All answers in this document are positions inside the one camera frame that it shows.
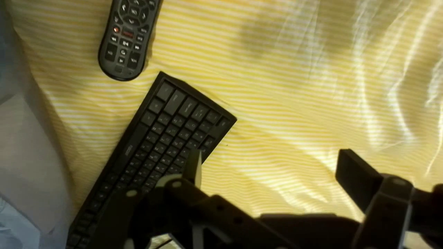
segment black keyboard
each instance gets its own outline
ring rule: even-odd
[[[191,149],[201,149],[205,161],[236,120],[187,83],[161,72],[74,220],[67,248],[89,246],[115,191],[153,190],[162,176],[183,173]]]

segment yellow striped fabric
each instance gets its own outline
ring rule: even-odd
[[[148,66],[107,78],[111,0],[7,0],[68,162],[78,206],[160,71],[238,123],[204,190],[251,215],[362,213],[334,180],[340,148],[431,190],[442,181],[441,0],[165,0]]]

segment yellow bedding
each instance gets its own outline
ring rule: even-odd
[[[420,188],[442,183],[442,4],[165,0],[148,66],[121,83],[97,64],[111,0],[7,0],[78,206],[165,71],[238,118],[204,165],[207,192],[254,216],[358,220],[334,180],[340,148]]]

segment wireless keyboard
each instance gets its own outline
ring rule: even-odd
[[[201,149],[205,161],[236,122],[229,111],[161,72],[74,220],[67,248],[89,248],[115,191],[150,191],[162,176],[183,173],[191,149]]]

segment black remote control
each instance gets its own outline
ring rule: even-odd
[[[137,78],[147,57],[161,0],[112,0],[99,64],[117,80]]]

